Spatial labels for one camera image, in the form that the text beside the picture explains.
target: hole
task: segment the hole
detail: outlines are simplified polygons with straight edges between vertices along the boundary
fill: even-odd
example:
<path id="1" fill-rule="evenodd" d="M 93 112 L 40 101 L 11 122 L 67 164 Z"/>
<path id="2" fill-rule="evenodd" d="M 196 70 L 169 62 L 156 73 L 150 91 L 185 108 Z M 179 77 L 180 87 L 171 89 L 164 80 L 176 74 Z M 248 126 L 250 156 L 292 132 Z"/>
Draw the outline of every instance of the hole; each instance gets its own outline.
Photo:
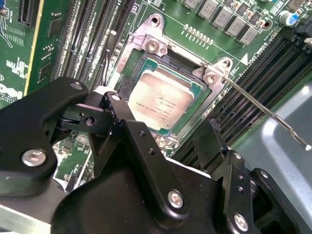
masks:
<path id="1" fill-rule="evenodd" d="M 144 136 L 145 136 L 145 132 L 140 131 L 140 132 L 139 132 L 139 135 L 140 135 L 141 137 L 144 137 Z"/>
<path id="2" fill-rule="evenodd" d="M 151 19 L 151 24 L 152 24 L 152 26 L 157 27 L 159 25 L 159 19 L 156 17 L 153 17 Z"/>
<path id="3" fill-rule="evenodd" d="M 244 193 L 244 189 L 242 187 L 238 187 L 238 190 L 243 194 Z"/>
<path id="4" fill-rule="evenodd" d="M 112 94 L 112 98 L 115 99 L 116 101 L 120 101 L 121 97 L 117 94 Z"/>
<path id="5" fill-rule="evenodd" d="M 87 126 L 92 126 L 95 123 L 96 119 L 93 117 L 87 117 L 84 119 L 84 123 Z"/>
<path id="6" fill-rule="evenodd" d="M 230 65 L 231 65 L 231 63 L 230 63 L 230 61 L 228 61 L 228 60 L 226 60 L 226 61 L 224 61 L 224 62 L 222 63 L 222 67 L 224 67 L 224 68 L 229 68 Z"/>
<path id="7" fill-rule="evenodd" d="M 263 28 L 269 28 L 271 26 L 270 22 L 265 22 L 265 24 L 263 25 Z"/>
<path id="8" fill-rule="evenodd" d="M 149 151 L 148 151 L 148 153 L 150 154 L 150 155 L 154 155 L 155 154 L 155 151 L 154 151 L 154 149 L 149 149 Z"/>

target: silver screw head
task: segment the silver screw head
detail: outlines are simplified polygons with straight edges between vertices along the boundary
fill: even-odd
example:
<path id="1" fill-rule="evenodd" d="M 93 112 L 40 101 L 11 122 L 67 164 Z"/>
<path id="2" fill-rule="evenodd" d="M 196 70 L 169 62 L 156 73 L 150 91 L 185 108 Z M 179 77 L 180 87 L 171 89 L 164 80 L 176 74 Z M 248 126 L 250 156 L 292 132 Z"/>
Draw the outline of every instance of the silver screw head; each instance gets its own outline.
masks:
<path id="1" fill-rule="evenodd" d="M 22 156 L 22 162 L 29 167 L 38 167 L 47 159 L 47 155 L 41 150 L 27 150 Z"/>
<path id="2" fill-rule="evenodd" d="M 266 174 L 264 171 L 261 171 L 261 174 L 263 175 L 264 178 L 266 178 L 266 179 L 269 178 L 268 174 Z"/>
<path id="3" fill-rule="evenodd" d="M 241 216 L 240 214 L 234 214 L 234 221 L 241 231 L 248 231 L 248 223 L 243 216 Z"/>
<path id="4" fill-rule="evenodd" d="M 170 204 L 175 208 L 181 208 L 183 206 L 183 198 L 181 194 L 176 191 L 168 192 L 168 200 Z"/>
<path id="5" fill-rule="evenodd" d="M 242 159 L 242 156 L 239 153 L 234 153 L 237 159 Z"/>
<path id="6" fill-rule="evenodd" d="M 79 84 L 78 82 L 73 82 L 70 84 L 70 86 L 72 86 L 74 89 L 78 89 L 78 90 L 82 89 L 82 85 Z"/>
<path id="7" fill-rule="evenodd" d="M 112 98 L 116 101 L 120 101 L 121 100 L 121 97 L 117 94 L 112 94 Z"/>

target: blue capacitor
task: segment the blue capacitor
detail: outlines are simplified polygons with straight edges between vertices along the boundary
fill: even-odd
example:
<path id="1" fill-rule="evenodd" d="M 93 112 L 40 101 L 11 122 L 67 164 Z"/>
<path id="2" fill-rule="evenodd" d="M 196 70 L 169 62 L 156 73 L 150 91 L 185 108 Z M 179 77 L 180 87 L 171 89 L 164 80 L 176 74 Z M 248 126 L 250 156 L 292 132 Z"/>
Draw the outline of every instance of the blue capacitor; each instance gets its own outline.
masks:
<path id="1" fill-rule="evenodd" d="M 281 13 L 279 13 L 278 21 L 287 27 L 293 27 L 298 23 L 299 17 L 295 13 L 282 11 Z"/>
<path id="2" fill-rule="evenodd" d="M 4 8 L 5 0 L 0 0 L 0 9 Z"/>

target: white triangle marking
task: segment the white triangle marking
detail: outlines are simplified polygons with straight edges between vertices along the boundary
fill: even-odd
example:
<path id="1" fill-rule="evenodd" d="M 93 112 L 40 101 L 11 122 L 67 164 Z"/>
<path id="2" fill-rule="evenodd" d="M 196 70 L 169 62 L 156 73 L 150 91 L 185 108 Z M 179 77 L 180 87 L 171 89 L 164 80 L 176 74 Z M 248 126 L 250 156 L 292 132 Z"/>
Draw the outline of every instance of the white triangle marking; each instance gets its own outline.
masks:
<path id="1" fill-rule="evenodd" d="M 240 60 L 240 62 L 248 66 L 248 53 L 244 55 L 244 57 Z"/>

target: capacitor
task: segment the capacitor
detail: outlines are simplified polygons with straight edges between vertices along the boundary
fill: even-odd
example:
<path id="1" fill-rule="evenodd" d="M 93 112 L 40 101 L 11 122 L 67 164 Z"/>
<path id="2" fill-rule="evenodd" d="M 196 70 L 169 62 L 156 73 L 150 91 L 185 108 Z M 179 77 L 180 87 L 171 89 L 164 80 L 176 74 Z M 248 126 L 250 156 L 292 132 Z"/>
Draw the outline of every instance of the capacitor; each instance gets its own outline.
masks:
<path id="1" fill-rule="evenodd" d="M 293 27 L 299 21 L 298 15 L 289 11 L 282 11 L 279 13 L 278 21 L 287 27 Z"/>

